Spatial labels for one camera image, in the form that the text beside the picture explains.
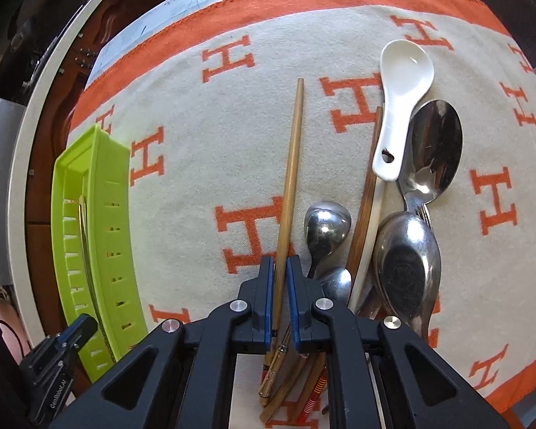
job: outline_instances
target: white ceramic spoon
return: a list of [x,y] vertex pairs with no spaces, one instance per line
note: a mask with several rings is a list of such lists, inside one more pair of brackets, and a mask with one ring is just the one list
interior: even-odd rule
[[385,107],[373,156],[373,172],[384,181],[396,181],[413,108],[433,83],[435,68],[419,45],[408,40],[393,40],[381,51],[379,70]]

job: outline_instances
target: lime green plastic basket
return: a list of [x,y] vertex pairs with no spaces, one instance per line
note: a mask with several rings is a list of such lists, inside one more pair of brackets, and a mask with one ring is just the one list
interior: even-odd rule
[[129,235],[129,156],[96,124],[54,166],[51,234],[61,306],[68,323],[81,313],[99,323],[79,354],[91,381],[147,335]]

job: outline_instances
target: spoon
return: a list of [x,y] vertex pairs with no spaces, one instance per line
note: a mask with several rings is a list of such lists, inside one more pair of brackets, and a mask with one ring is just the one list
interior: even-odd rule
[[327,269],[318,281],[322,284],[323,294],[327,299],[347,304],[352,292],[352,275],[341,266]]
[[380,179],[394,181],[401,171],[411,113],[431,87],[435,68],[419,45],[393,40],[381,51],[379,70],[385,107],[372,168]]
[[312,255],[308,278],[313,278],[321,260],[335,252],[352,227],[352,217],[341,204],[318,201],[307,209],[304,235]]
[[444,100],[431,100],[409,123],[403,164],[397,185],[405,210],[430,227],[427,203],[450,185],[462,154],[462,127],[457,111]]
[[383,305],[427,340],[441,280],[441,253],[432,230],[414,214],[390,214],[377,232],[373,266]]

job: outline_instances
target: silver screw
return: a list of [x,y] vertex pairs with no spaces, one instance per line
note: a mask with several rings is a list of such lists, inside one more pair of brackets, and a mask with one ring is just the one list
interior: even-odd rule
[[399,329],[401,327],[401,320],[396,316],[387,316],[383,323],[388,329]]
[[330,309],[332,308],[333,305],[334,303],[330,299],[317,299],[316,300],[316,306],[319,309],[323,309],[323,310]]
[[163,324],[161,325],[163,330],[165,332],[175,332],[180,327],[180,322],[176,319],[167,319],[166,321],[163,321]]
[[248,303],[244,300],[234,300],[230,304],[230,309],[232,311],[236,311],[239,313],[240,311],[244,311],[248,307]]

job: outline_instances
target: tablecloth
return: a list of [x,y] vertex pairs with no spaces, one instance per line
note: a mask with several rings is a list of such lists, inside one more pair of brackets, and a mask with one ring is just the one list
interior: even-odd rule
[[[131,147],[131,243],[147,324],[194,321],[233,299],[276,250],[297,77],[305,100],[292,243],[306,271],[309,204],[330,199],[357,215],[382,102],[379,54],[394,39],[429,54],[436,74],[425,99],[449,101],[463,127],[455,180],[429,205],[443,266],[429,341],[503,411],[536,385],[536,76],[480,1],[220,1],[95,79],[69,143],[97,122]],[[400,209],[390,184],[383,214]],[[349,242],[327,266],[344,262]],[[261,427],[261,362],[238,359],[234,428]],[[270,427],[286,425],[289,405]],[[319,413],[306,422],[326,424]]]

